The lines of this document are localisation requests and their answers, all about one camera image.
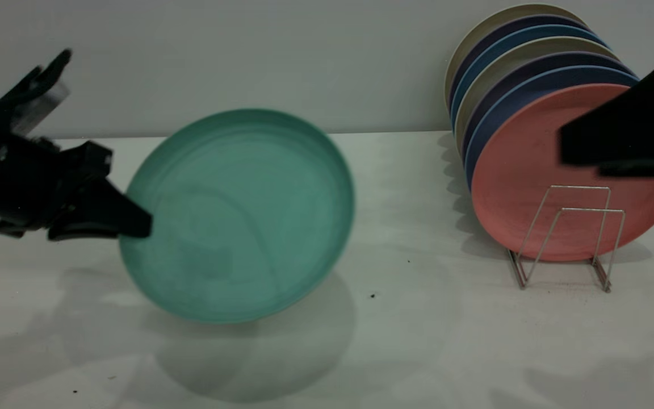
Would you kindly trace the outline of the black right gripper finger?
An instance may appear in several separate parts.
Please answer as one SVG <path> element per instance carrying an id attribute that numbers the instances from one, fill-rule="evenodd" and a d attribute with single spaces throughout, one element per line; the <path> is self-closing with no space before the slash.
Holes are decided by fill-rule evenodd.
<path id="1" fill-rule="evenodd" d="M 654 70 L 560 128 L 560 161 L 570 166 L 654 166 Z"/>
<path id="2" fill-rule="evenodd" d="M 618 161 L 600 165 L 598 173 L 610 178 L 654 178 L 654 161 Z"/>

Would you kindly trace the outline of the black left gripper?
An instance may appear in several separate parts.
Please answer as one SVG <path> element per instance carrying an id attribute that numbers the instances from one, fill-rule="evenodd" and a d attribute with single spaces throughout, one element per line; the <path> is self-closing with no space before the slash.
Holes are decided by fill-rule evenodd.
<path id="1" fill-rule="evenodd" d="M 62 151 L 47 138 L 0 129 L 0 235 L 49 230 L 50 241 L 146 238 L 153 218 L 106 181 L 112 150 L 95 142 Z M 65 201 L 64 185 L 85 185 Z"/>

